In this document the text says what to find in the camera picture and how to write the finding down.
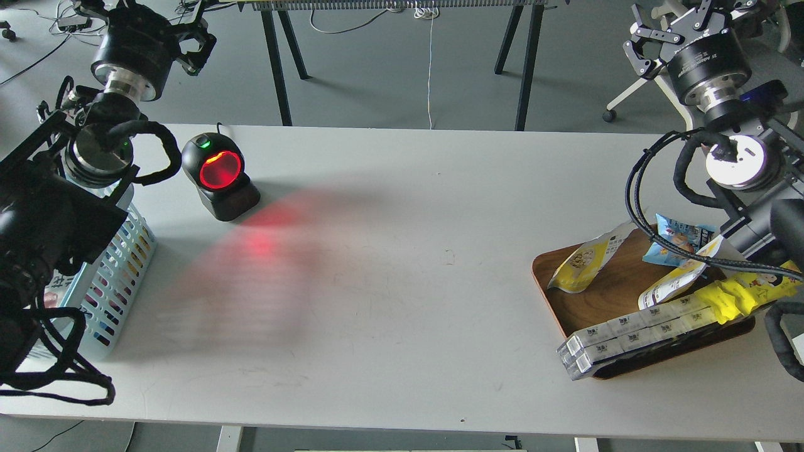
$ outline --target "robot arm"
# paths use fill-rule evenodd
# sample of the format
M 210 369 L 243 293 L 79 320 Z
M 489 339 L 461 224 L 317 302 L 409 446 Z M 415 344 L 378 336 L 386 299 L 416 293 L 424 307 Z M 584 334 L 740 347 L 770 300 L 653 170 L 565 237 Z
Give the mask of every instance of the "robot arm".
M 179 25 L 134 0 L 120 0 L 111 10 L 101 0 L 74 0 L 73 5 L 78 14 L 108 25 L 91 65 L 104 87 L 76 86 L 62 105 L 60 93 L 56 111 L 0 162 L 0 385 L 14 388 L 0 388 L 0 395 L 107 405 L 114 399 L 111 378 L 77 352 L 84 315 L 76 308 L 46 309 L 43 291 L 54 269 L 75 274 L 82 263 L 92 263 L 104 252 L 125 221 L 126 212 L 117 204 L 132 183 L 158 183 L 178 172 L 181 154 L 175 138 L 163 125 L 148 121 L 138 104 L 162 95 L 174 61 L 191 76 L 198 75 L 215 36 L 201 19 L 208 6 L 204 0 L 193 19 Z M 188 39 L 199 44 L 197 51 L 182 52 L 179 44 Z M 64 110 L 74 113 L 74 124 Z M 160 138 L 168 167 L 137 175 L 129 140 L 135 134 Z M 114 183 L 104 198 L 76 185 Z M 73 320 L 67 338 L 52 325 L 57 317 Z M 54 354 L 55 364 L 46 372 L 16 372 L 37 340 Z M 31 392 L 55 380 L 97 384 L 106 397 L 82 401 Z
M 703 0 L 660 31 L 647 25 L 645 12 L 635 5 L 636 22 L 623 48 L 637 74 L 650 79 L 666 69 L 679 101 L 704 112 L 705 130 L 676 135 L 687 140 L 673 176 L 679 193 L 692 203 L 727 212 L 721 233 L 749 261 L 746 265 L 802 279 L 799 272 L 778 266 L 792 260 L 804 269 L 804 139 L 774 117 L 787 96 L 781 82 L 738 92 L 752 75 L 739 38 L 757 35 L 761 20 L 774 7 L 757 0 L 731 5 Z M 660 44 L 657 58 L 645 56 L 647 43 Z M 699 148 L 706 155 L 714 197 L 695 193 L 685 182 Z M 646 161 L 641 165 L 644 171 Z M 629 210 L 634 218 L 635 210 Z M 798 303 L 777 302 L 765 316 L 781 364 L 804 381 L 804 366 L 780 326 L 784 314 L 804 314 L 804 309 Z

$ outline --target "white basket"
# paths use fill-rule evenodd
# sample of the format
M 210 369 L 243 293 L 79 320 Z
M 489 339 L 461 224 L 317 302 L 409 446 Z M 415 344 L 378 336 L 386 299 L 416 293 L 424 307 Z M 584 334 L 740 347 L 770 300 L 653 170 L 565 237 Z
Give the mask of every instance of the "white basket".
M 56 275 L 46 289 L 57 292 L 60 286 L 69 285 L 56 306 L 78 307 L 84 312 L 87 328 L 78 351 L 90 360 L 102 360 L 117 344 L 156 250 L 157 241 L 145 219 L 131 204 L 128 212 L 128 218 L 97 261 L 84 264 L 75 277 Z M 53 324 L 62 335 L 72 328 L 72 321 L 66 318 L 55 319 Z M 52 354 L 39 341 L 30 356 L 51 358 Z

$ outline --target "wooden tray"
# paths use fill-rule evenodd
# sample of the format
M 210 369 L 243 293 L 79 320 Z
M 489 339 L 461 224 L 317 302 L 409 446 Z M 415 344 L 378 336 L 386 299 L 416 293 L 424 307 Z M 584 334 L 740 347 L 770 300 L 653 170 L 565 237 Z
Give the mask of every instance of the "wooden tray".
M 553 317 L 565 338 L 582 328 L 639 310 L 637 304 L 639 294 L 672 270 L 672 267 L 642 261 L 642 256 L 650 247 L 650 240 L 641 231 L 635 230 L 623 241 L 619 250 L 586 290 L 579 294 L 567 294 L 556 288 L 548 289 L 550 278 L 558 266 L 580 245 L 576 244 L 542 254 L 533 261 L 533 278 L 544 299 L 547 300 Z M 723 277 L 720 270 L 708 268 L 688 292 L 695 291 Z M 660 347 L 647 354 L 615 361 L 595 372 L 594 376 L 611 378 L 644 368 L 659 361 L 743 335 L 751 331 L 755 323 L 755 319 L 750 317 L 722 327 L 709 328 L 706 334 L 690 335 L 689 339 L 674 342 L 671 346 Z

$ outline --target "black table leg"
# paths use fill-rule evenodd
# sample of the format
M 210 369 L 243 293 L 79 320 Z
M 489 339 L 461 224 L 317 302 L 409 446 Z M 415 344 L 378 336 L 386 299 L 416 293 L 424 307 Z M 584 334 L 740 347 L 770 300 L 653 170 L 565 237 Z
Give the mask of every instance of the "black table leg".
M 282 73 L 282 62 L 279 56 L 279 46 L 277 45 L 277 30 L 273 26 L 273 15 L 271 10 L 263 10 L 260 14 L 262 15 L 262 27 L 265 32 L 265 43 L 268 45 L 268 58 L 271 62 L 273 84 L 277 88 L 279 116 L 282 118 L 282 125 L 293 125 L 293 121 L 290 119 L 288 92 L 285 89 L 285 75 Z
M 293 62 L 296 63 L 299 78 L 307 80 L 310 76 L 307 75 L 307 69 L 304 67 L 302 52 L 299 51 L 299 43 L 296 41 L 296 34 L 293 33 L 293 24 L 290 23 L 288 11 L 279 10 L 277 13 L 279 13 L 279 21 L 282 22 L 282 28 L 285 29 L 285 37 L 288 39 L 288 45 L 290 46 L 290 55 L 293 56 Z
M 522 88 L 519 90 L 519 107 L 516 110 L 516 126 L 514 130 L 525 130 L 527 104 L 531 99 L 533 83 L 533 67 L 536 64 L 536 50 L 539 48 L 539 35 L 542 32 L 544 5 L 534 5 L 531 11 L 531 27 L 527 32 L 527 50 L 525 51 L 525 67 L 522 70 Z
M 508 58 L 508 51 L 511 49 L 511 42 L 514 40 L 514 33 L 516 32 L 516 26 L 519 25 L 519 17 L 522 16 L 522 9 L 523 6 L 514 6 L 514 9 L 511 10 L 508 27 L 505 29 L 505 37 L 502 38 L 502 46 L 497 55 L 497 64 L 494 66 L 494 73 L 497 75 L 503 73 L 502 69 L 505 66 L 506 58 Z

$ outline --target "yellow packaging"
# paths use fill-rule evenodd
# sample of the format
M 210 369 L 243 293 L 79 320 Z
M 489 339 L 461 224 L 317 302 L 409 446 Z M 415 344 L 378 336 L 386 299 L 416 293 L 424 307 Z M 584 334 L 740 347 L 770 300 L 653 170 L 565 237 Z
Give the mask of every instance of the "yellow packaging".
M 782 267 L 798 271 L 792 261 L 787 261 Z M 759 306 L 794 295 L 800 285 L 800 281 L 788 277 L 741 272 L 724 281 L 715 281 L 697 290 L 695 295 L 712 307 L 717 322 L 722 325 L 750 315 Z
M 569 294 L 577 294 L 592 284 L 611 256 L 620 248 L 622 241 L 634 230 L 634 224 L 626 221 L 613 231 L 602 234 L 581 245 L 559 265 L 549 287 L 557 287 Z

